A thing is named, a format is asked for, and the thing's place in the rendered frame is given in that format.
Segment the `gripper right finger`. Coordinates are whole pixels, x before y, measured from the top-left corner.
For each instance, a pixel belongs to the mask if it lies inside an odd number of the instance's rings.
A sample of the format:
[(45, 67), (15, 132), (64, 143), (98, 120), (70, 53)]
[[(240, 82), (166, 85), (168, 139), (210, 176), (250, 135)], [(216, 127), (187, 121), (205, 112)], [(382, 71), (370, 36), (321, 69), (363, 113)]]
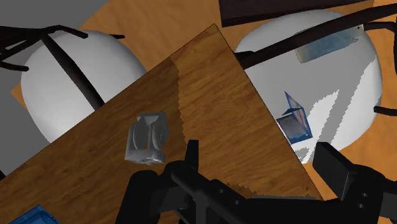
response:
[(384, 217), (397, 224), (397, 181), (352, 163), (327, 142), (316, 143), (312, 166), (354, 220), (377, 224)]

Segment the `wooden table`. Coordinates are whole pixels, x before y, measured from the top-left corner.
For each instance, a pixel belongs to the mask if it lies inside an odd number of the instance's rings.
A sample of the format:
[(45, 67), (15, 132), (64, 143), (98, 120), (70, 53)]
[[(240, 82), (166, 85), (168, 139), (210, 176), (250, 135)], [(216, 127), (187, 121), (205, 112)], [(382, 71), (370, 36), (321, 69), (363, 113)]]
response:
[(199, 172), (264, 195), (320, 193), (212, 25), (101, 109), (0, 180), (0, 224), (36, 205), (60, 224), (115, 224), (130, 176), (125, 160), (138, 115), (164, 112), (168, 161), (199, 141)]

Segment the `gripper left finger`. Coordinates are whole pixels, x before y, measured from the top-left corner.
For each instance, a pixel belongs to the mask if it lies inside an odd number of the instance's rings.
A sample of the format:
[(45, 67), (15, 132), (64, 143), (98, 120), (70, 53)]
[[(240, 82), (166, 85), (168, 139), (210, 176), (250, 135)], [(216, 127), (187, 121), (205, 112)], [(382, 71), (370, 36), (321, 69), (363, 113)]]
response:
[(158, 224), (174, 211), (179, 224), (255, 224), (249, 201), (217, 179), (198, 172), (199, 142), (189, 140), (184, 160), (168, 163), (163, 173), (131, 175), (115, 224)]

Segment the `blue flat box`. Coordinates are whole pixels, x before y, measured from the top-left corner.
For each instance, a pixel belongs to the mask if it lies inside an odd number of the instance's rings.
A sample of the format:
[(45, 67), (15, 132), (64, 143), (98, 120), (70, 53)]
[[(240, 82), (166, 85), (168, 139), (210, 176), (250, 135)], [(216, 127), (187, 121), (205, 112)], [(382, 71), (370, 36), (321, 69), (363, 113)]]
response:
[(36, 205), (9, 224), (60, 224), (60, 222), (40, 205)]

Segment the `small grey tape dispenser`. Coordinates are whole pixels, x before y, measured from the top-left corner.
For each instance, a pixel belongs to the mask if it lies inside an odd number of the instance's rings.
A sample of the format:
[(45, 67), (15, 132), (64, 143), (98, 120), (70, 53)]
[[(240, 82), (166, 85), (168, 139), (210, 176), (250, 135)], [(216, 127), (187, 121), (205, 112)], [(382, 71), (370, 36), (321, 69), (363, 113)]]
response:
[(143, 113), (129, 128), (125, 160), (136, 164), (162, 164), (162, 151), (169, 136), (165, 112)]

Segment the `blue open book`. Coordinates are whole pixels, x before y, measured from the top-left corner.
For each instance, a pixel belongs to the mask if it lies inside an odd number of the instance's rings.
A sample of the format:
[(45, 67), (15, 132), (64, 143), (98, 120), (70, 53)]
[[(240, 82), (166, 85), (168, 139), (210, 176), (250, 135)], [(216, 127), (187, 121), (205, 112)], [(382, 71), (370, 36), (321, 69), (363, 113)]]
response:
[(284, 132), (290, 144), (312, 138), (312, 132), (304, 108), (292, 96), (285, 92), (289, 108), (276, 122)]

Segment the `grey-blue cleaver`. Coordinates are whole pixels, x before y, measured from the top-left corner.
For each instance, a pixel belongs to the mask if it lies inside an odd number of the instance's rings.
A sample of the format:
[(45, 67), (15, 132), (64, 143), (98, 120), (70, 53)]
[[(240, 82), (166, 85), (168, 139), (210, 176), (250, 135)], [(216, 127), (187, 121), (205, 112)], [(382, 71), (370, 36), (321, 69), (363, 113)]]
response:
[(295, 53), (301, 64), (306, 63), (357, 42), (364, 32), (364, 25), (360, 24), (300, 46)]

